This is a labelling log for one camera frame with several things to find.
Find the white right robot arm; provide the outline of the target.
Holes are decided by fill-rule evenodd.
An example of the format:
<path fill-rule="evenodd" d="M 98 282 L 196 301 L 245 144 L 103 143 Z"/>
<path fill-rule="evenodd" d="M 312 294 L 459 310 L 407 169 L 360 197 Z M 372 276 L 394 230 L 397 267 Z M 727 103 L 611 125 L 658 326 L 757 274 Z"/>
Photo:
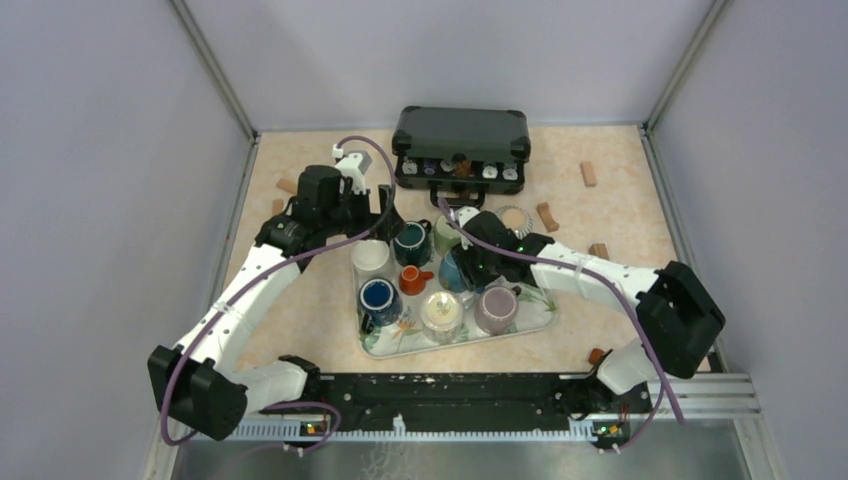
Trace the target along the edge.
<path fill-rule="evenodd" d="M 693 269 L 614 263 L 530 233 L 523 238 L 490 211 L 463 207 L 451 214 L 462 240 L 453 250 L 464 282 L 474 288 L 504 279 L 562 291 L 630 318 L 636 337 L 613 350 L 586 385 L 589 404 L 612 412 L 633 387 L 655 378 L 691 378 L 726 319 Z"/>

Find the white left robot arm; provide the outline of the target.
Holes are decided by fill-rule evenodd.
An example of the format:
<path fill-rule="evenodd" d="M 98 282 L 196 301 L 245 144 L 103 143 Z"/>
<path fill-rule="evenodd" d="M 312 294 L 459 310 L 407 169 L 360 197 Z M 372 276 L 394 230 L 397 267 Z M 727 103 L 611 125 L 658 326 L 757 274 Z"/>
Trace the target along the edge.
<path fill-rule="evenodd" d="M 319 404 L 320 370 L 298 356 L 238 372 L 235 363 L 267 311 L 312 258 L 365 239 L 387 240 L 401 224 L 397 182 L 380 188 L 370 209 L 365 167 L 349 159 L 310 165 L 299 190 L 262 224 L 239 273 L 197 325 L 173 347 L 158 346 L 147 368 L 160 435 L 169 446 L 201 433 L 227 438 L 249 414 L 277 404 L 308 413 Z"/>

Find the lilac purple mug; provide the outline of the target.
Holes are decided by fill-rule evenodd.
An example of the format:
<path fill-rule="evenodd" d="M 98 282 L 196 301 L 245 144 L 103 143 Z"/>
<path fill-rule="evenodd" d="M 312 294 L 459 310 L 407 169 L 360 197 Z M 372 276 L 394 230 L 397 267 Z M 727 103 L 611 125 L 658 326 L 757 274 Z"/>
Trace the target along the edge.
<path fill-rule="evenodd" d="M 518 297 L 512 288 L 492 286 L 480 294 L 475 305 L 474 320 L 483 332 L 500 335 L 514 323 L 518 310 Z"/>

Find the light blue dotted mug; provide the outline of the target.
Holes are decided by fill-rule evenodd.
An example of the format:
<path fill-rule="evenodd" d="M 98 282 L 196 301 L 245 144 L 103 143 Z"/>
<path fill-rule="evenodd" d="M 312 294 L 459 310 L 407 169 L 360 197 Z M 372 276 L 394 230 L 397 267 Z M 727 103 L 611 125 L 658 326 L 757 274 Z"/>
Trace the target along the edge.
<path fill-rule="evenodd" d="M 452 251 L 448 251 L 440 262 L 438 280 L 443 289 L 452 293 L 460 294 L 472 291 L 472 288 L 464 279 Z"/>

